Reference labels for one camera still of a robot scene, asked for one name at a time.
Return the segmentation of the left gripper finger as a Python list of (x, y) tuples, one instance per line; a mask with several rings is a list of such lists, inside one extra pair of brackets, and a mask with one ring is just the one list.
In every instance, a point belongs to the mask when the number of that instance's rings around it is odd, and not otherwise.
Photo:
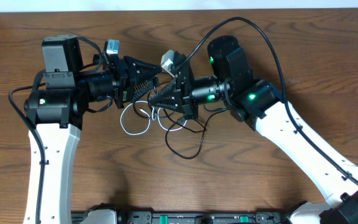
[(128, 78), (134, 84), (141, 84), (162, 72), (160, 65), (146, 63), (130, 56), (124, 56), (128, 66)]
[(141, 84), (134, 87), (134, 94), (132, 97), (132, 103), (141, 99), (146, 93), (154, 89), (154, 86), (159, 84), (158, 77), (153, 77), (150, 80), (146, 80)]

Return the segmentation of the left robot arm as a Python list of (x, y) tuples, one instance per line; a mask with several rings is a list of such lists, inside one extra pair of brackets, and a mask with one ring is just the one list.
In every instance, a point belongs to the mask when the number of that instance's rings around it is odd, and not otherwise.
[(158, 65), (118, 55), (119, 42), (97, 48), (85, 65), (77, 35), (55, 35), (42, 41), (45, 69), (24, 103), (29, 125), (31, 164), (26, 223), (70, 223), (73, 165), (90, 104), (122, 108), (153, 87)]

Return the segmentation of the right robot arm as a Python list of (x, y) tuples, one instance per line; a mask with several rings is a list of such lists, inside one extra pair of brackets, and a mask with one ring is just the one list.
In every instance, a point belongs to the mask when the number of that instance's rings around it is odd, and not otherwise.
[(223, 101), (235, 119), (277, 145), (324, 197), (323, 203), (295, 206), (281, 217), (282, 223), (358, 223), (358, 166), (317, 134), (278, 88), (253, 76), (235, 37), (212, 40), (208, 55), (213, 74), (195, 79), (189, 65), (174, 67), (184, 55), (168, 51), (161, 65), (173, 81), (150, 104), (195, 119), (199, 105)]

